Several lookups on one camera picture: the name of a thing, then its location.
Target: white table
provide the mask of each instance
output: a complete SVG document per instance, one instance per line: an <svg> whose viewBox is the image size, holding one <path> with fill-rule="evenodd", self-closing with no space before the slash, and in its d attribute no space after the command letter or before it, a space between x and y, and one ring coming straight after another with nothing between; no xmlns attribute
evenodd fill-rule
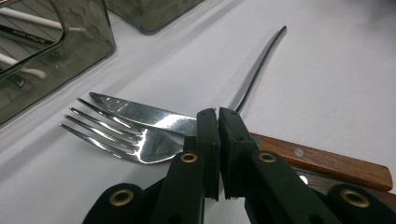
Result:
<svg viewBox="0 0 396 224"><path fill-rule="evenodd" d="M194 117L233 106L262 48L288 32L242 118L251 132L380 163L396 174L394 1L206 0L156 35L110 13L118 49L0 131L0 223L81 223L107 188L146 188L169 162L118 160L58 127L88 92ZM206 200L205 223L248 223Z"/></svg>

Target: cutlery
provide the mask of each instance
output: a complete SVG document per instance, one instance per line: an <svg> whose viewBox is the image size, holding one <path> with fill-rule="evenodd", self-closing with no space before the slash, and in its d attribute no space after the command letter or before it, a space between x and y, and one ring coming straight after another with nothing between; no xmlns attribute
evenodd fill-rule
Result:
<svg viewBox="0 0 396 224"><path fill-rule="evenodd" d="M96 133L101 138L111 141L115 146L113 147L109 144L103 143L102 140L89 137L88 135L72 129L63 123L60 123L59 126L115 157L125 159L127 161L151 164L170 160L183 149L180 144L173 141L166 134L157 130L130 128L130 131L126 131L125 129L120 129L104 123L99 119L95 119L73 107L71 107L70 110L82 118L89 120L91 123L105 128L108 132L112 132L112 134L102 132L101 130L71 116L65 115L65 118L73 121L91 133Z"/></svg>
<svg viewBox="0 0 396 224"><path fill-rule="evenodd" d="M90 96L101 109L112 115L113 120L129 121L185 136L195 134L194 118L95 92L90 92ZM386 166L255 133L251 135L258 143L259 149L272 150L291 165L372 189L389 191L393 187L390 171Z"/></svg>
<svg viewBox="0 0 396 224"><path fill-rule="evenodd" d="M238 113L231 109L220 108L219 119L214 109L200 111L197 136L187 139L194 143L185 144L183 152L172 159L165 178L145 190L133 182L110 187L84 223L202 223L204 199L219 197L219 187L212 188L219 175L210 175L219 173L218 165L225 199L245 198L251 223L396 220L394 212L379 201L395 198L387 192L377 191L378 200L362 188L339 183L325 194L313 191L279 155L258 150ZM323 178L324 187L330 186L327 181ZM213 189L213 194L207 194L208 189Z"/></svg>
<svg viewBox="0 0 396 224"><path fill-rule="evenodd" d="M336 185L346 184L341 181L326 178L320 175L312 175L310 173L299 170L296 170L296 173L297 175L306 178L306 182L307 182L306 185L309 188L314 189L323 195L326 195L329 192L329 190ZM396 212L396 195L376 189L367 189L367 188L363 188L363 189L369 192L370 194L372 194L373 196L375 196L381 203L385 204L393 212Z"/></svg>

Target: fork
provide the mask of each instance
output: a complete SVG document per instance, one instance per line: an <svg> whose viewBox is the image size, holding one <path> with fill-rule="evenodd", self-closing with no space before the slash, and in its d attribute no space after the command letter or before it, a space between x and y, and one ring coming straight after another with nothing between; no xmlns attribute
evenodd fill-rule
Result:
<svg viewBox="0 0 396 224"><path fill-rule="evenodd" d="M107 119L112 119L112 117L114 117L108 112L91 105L80 98L78 98L78 101ZM64 117L88 130L90 133L94 133L99 138L90 137L87 134L81 133L63 123L60 123L59 126L115 157L125 159L127 161L151 164L168 161L183 149L182 145L178 144L161 131L140 128L138 125L130 125L127 121L123 121L121 119L113 120L124 126L124 128L121 129L91 117L74 107L70 107L69 109L76 115L88 120L90 123L104 128L103 130L106 130L106 132L94 128L90 124L84 123L69 115L64 115ZM111 141L113 146L104 143L103 140L99 139Z"/></svg>

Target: brown wooden handle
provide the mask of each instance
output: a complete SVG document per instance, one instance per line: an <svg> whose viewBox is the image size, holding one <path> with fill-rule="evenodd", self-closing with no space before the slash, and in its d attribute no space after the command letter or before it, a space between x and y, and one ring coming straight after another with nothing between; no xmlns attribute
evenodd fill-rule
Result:
<svg viewBox="0 0 396 224"><path fill-rule="evenodd" d="M302 171L296 171L296 173L297 175L303 175L306 178L306 180L308 181L309 188L314 189L324 195L327 195L327 192L333 186L339 184L345 184L341 181L321 177L318 175L311 175L309 173ZM396 195L376 189L367 189L367 188L363 188L363 189L365 189L371 195L375 196L381 203L386 205L393 212L396 212Z"/></svg>
<svg viewBox="0 0 396 224"><path fill-rule="evenodd" d="M389 191L388 167L252 133L259 149L274 151L289 164L366 188Z"/></svg>

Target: metal blade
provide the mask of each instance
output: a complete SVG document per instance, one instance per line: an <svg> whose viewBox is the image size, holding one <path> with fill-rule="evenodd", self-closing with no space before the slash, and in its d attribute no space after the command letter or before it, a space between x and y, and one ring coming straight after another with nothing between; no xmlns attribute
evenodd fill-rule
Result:
<svg viewBox="0 0 396 224"><path fill-rule="evenodd" d="M95 92L90 92L90 96L99 107L115 116L146 127L196 136L196 119L194 118Z"/></svg>

